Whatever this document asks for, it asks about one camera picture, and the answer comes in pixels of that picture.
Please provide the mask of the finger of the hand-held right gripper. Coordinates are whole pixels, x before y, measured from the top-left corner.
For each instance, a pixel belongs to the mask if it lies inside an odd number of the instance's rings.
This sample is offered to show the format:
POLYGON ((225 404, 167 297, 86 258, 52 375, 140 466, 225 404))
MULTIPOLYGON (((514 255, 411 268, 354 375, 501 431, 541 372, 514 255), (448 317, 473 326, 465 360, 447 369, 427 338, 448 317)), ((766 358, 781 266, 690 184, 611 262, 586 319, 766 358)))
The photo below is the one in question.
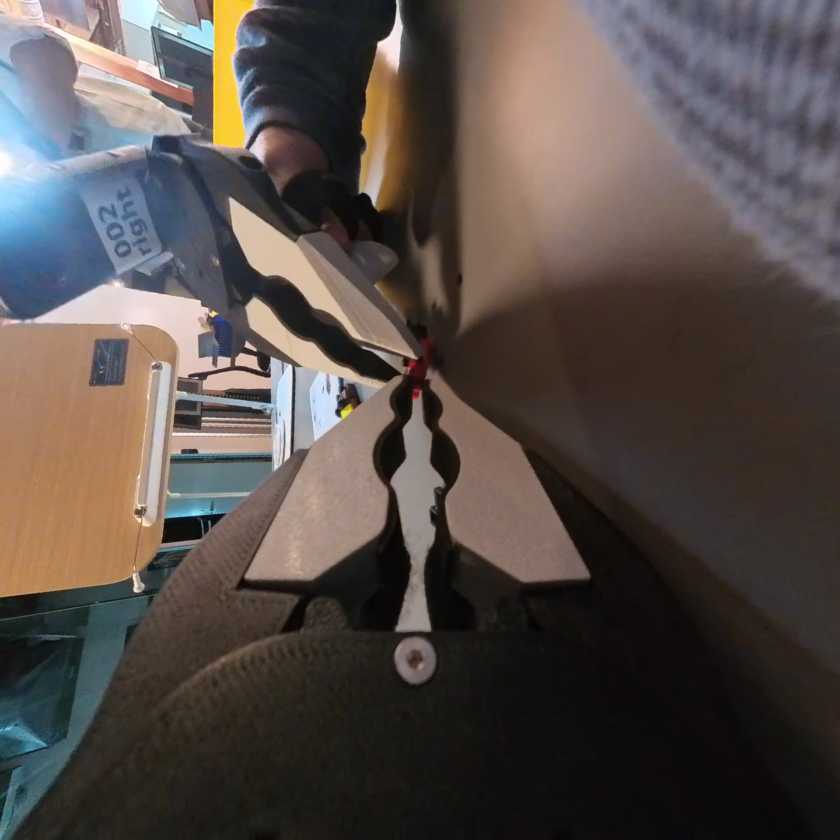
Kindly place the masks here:
POLYGON ((297 290, 263 290, 245 306, 252 332, 299 366, 358 382, 386 383, 403 371, 354 341, 297 290))
POLYGON ((420 342, 376 286, 398 263, 389 247, 365 240, 346 253, 323 232, 292 240, 234 198, 228 206, 238 243, 251 268, 268 279, 270 291, 299 291, 311 307, 390 363, 420 356, 420 342))

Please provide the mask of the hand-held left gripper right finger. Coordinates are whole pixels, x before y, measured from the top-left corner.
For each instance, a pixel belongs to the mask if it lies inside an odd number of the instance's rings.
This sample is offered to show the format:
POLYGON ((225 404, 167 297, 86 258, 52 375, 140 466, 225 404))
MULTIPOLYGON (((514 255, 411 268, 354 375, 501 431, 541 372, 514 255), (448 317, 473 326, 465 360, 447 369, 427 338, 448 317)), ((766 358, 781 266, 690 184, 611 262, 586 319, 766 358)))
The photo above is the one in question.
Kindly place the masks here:
POLYGON ((429 380, 430 463, 444 482, 437 521, 452 585, 582 585, 591 579, 560 515, 512 437, 429 380))

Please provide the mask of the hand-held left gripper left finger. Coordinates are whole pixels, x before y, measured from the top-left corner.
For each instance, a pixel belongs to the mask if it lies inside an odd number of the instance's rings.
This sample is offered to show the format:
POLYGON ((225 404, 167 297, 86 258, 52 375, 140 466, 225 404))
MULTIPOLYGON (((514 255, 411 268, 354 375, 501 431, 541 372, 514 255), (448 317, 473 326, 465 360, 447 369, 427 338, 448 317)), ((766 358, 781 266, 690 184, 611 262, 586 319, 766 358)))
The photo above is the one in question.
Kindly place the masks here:
POLYGON ((246 585, 405 585, 392 479, 406 460, 408 379, 386 383, 305 453, 246 585))

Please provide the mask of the thin red black lego piece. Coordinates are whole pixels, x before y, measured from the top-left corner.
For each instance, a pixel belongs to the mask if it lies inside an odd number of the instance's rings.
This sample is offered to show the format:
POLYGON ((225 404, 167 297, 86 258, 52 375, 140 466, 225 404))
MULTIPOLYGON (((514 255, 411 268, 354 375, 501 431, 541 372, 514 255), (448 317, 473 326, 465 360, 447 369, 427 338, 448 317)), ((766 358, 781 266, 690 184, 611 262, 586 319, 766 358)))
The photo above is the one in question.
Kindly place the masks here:
POLYGON ((405 369, 405 376, 412 383, 413 399, 418 399, 423 391, 424 384, 430 371, 438 368, 437 351, 435 341, 432 338, 420 339, 422 353, 416 359, 404 357, 402 360, 405 369))

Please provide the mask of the person's right forearm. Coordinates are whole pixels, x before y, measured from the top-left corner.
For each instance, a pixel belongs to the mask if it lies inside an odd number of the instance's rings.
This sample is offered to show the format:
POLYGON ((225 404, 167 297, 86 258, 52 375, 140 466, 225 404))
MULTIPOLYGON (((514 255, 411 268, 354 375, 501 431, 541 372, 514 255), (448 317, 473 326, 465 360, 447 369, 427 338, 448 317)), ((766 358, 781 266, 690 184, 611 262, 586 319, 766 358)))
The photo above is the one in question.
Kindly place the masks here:
POLYGON ((336 172, 357 172, 366 89, 395 1, 265 1, 242 17, 234 77, 251 148, 267 128, 307 135, 336 172))

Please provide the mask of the person's right hand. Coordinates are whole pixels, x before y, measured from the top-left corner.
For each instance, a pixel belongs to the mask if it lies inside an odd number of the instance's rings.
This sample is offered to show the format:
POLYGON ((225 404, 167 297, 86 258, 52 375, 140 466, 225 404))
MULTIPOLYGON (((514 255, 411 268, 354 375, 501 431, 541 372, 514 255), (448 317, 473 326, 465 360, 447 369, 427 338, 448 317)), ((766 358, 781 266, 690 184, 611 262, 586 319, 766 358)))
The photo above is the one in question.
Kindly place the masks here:
MULTIPOLYGON (((265 166, 271 181, 283 199, 290 182, 321 181, 322 175, 332 176, 327 155, 319 144, 307 134, 278 124, 261 129, 248 147, 249 151, 265 166)), ((372 240, 368 225, 360 220, 356 233, 351 235, 341 217, 330 205, 319 213, 313 212, 313 200, 305 198, 303 216, 323 233, 329 234, 347 252, 353 242, 372 240)))

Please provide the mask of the metal storage shelves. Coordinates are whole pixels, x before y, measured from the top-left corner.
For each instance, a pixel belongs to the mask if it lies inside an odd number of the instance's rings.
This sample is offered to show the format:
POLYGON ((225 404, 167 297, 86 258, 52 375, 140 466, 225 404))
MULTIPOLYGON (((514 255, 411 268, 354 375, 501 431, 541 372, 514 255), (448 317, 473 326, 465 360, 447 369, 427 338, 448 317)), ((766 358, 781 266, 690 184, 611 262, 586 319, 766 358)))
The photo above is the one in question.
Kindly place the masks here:
POLYGON ((265 389, 205 392, 179 377, 159 561, 174 565, 272 471, 265 389))

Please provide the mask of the black monitor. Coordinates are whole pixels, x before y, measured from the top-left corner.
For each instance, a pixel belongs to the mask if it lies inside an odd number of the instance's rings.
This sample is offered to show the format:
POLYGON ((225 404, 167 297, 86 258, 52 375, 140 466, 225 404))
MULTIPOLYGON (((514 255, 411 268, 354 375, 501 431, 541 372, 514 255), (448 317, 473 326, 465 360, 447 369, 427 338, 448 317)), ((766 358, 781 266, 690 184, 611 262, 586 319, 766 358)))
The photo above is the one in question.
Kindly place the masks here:
POLYGON ((162 78, 194 90, 212 90, 214 52, 211 49, 160 26, 152 26, 150 36, 162 78))

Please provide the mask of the yellow box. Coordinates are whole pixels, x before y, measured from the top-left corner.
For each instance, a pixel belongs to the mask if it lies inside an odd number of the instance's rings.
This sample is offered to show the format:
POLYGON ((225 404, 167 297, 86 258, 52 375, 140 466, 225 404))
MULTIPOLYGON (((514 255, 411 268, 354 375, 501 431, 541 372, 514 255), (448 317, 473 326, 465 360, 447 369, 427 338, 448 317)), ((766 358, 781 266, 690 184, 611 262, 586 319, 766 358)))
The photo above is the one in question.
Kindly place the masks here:
MULTIPOLYGON (((238 101, 234 74, 234 54, 238 24, 256 2, 217 2, 213 59, 216 142, 244 145, 245 127, 238 101)), ((397 2, 391 34, 376 51, 366 89, 366 108, 362 123, 365 148, 356 172, 332 171, 348 186, 358 186, 375 200, 382 211, 397 211, 406 204, 410 180, 411 153, 406 140, 406 95, 398 78, 400 38, 403 22, 397 2)))

